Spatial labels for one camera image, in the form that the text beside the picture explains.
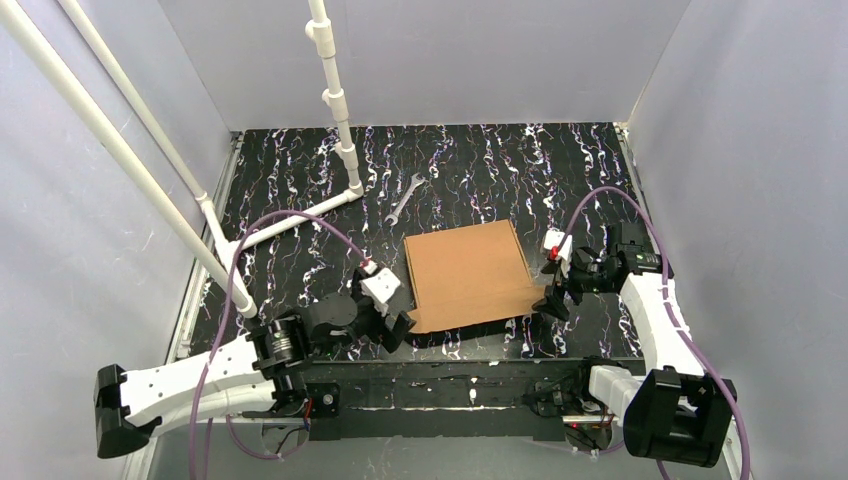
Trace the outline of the brown cardboard box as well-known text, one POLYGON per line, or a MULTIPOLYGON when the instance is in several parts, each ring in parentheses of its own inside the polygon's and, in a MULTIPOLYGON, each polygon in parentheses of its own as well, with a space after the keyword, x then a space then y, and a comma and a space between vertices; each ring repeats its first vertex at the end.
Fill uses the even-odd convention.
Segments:
POLYGON ((408 236, 404 247, 414 334, 527 315, 544 296, 509 220, 408 236))

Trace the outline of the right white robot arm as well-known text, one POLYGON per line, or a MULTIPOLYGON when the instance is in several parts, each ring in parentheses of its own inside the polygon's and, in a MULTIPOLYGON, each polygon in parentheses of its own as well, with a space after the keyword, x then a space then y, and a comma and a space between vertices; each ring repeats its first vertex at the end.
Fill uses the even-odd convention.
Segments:
POLYGON ((689 348, 671 270, 663 265, 636 224, 621 223, 607 235, 604 253, 574 248, 573 238, 546 232, 541 251, 552 282, 535 312, 567 319, 565 300, 586 294, 616 294, 624 303, 640 341, 643 376, 622 363, 583 359, 576 371, 547 386, 536 385, 524 400, 538 414, 555 407, 599 408, 603 419, 621 428, 634 457, 710 468, 718 463, 737 397, 729 379, 710 374, 689 348))

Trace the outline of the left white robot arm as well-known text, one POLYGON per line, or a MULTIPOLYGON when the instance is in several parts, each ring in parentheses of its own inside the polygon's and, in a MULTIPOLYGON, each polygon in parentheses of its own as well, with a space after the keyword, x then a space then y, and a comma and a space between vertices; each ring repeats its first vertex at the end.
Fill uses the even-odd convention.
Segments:
POLYGON ((167 365, 100 368, 94 384, 96 454, 136 452, 176 427, 228 413, 281 416, 318 398, 299 373, 317 356, 367 337, 394 352, 415 326, 366 295, 330 294, 258 325, 246 335, 167 365))

